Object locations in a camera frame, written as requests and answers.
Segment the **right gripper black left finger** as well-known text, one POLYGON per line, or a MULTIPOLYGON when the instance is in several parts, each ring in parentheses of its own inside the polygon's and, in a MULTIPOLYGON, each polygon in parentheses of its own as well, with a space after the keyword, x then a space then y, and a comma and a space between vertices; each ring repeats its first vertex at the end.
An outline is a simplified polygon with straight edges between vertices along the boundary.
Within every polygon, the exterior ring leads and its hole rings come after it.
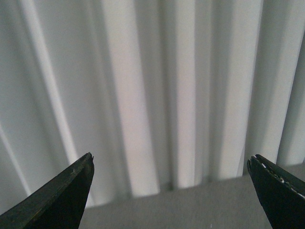
POLYGON ((0 216, 2 229, 79 228, 94 176, 86 153, 22 202, 0 216))

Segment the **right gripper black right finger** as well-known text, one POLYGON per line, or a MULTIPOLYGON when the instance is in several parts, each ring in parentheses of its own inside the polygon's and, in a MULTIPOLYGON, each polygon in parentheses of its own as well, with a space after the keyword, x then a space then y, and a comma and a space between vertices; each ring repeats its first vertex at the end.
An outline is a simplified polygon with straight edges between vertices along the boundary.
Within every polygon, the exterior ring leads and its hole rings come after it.
POLYGON ((259 154, 247 160, 247 170, 271 227, 303 229, 304 181, 259 154))

